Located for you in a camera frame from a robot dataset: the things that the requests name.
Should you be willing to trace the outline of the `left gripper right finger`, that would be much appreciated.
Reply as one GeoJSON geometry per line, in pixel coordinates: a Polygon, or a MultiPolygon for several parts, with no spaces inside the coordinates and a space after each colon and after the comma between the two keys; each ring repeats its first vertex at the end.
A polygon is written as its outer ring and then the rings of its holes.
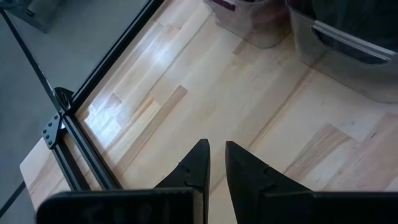
{"type": "Polygon", "coordinates": [[[225,160],[238,224],[398,224],[398,192],[312,191],[233,141],[225,160]]]}

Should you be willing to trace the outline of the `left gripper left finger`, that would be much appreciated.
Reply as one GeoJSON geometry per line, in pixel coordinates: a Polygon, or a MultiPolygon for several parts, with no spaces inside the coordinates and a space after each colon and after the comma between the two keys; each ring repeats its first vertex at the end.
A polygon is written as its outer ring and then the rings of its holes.
{"type": "Polygon", "coordinates": [[[210,144],[199,140],[152,189],[70,191],[44,200],[36,224],[207,224],[210,144]]]}

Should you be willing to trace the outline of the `black rail end cap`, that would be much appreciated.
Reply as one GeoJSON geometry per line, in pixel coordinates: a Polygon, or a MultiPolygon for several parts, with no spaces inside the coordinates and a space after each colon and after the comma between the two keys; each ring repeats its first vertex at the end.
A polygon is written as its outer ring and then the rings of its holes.
{"type": "Polygon", "coordinates": [[[53,92],[62,111],[68,111],[72,107],[73,92],[63,87],[55,87],[53,92]]]}

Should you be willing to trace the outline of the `black corner bracket plate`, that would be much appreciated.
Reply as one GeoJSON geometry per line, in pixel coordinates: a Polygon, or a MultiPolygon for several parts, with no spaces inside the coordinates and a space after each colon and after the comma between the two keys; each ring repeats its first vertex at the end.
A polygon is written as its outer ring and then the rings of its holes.
{"type": "Polygon", "coordinates": [[[60,139],[62,117],[56,114],[43,128],[42,137],[49,149],[53,149],[60,139]]]}

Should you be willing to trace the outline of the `black table edge rail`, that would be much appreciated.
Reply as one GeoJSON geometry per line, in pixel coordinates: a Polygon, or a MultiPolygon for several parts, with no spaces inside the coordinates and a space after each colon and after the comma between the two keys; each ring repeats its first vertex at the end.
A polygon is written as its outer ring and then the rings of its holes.
{"type": "Polygon", "coordinates": [[[63,114],[60,117],[60,121],[65,126],[67,133],[72,137],[99,186],[103,190],[122,189],[122,185],[103,159],[93,141],[86,134],[79,120],[74,115],[63,114]]]}
{"type": "Polygon", "coordinates": [[[100,60],[97,66],[83,82],[82,86],[73,94],[70,111],[76,112],[89,97],[91,92],[99,85],[109,69],[133,41],[149,19],[155,14],[165,0],[148,0],[140,9],[137,16],[127,26],[119,39],[100,60]]]}

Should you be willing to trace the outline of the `clear plastic bin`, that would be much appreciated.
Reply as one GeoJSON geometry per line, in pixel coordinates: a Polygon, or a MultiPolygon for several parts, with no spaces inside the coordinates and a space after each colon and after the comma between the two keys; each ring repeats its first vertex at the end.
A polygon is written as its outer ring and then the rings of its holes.
{"type": "Polygon", "coordinates": [[[286,0],[299,59],[381,103],[398,103],[398,52],[315,18],[312,0],[286,0]]]}
{"type": "Polygon", "coordinates": [[[216,23],[262,48],[278,45],[290,33],[285,0],[203,0],[216,23]]]}

